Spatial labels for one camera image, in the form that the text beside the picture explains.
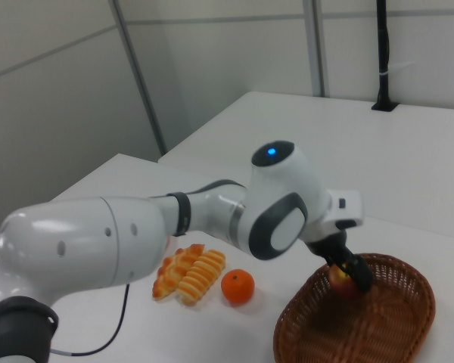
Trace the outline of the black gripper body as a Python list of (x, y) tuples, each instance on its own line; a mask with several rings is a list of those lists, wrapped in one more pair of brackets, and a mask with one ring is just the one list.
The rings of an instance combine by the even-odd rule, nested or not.
[(347, 233), (342, 230), (319, 241), (306, 242), (306, 246), (311, 253), (322, 257), (327, 263), (345, 263), (354, 259), (346, 242)]

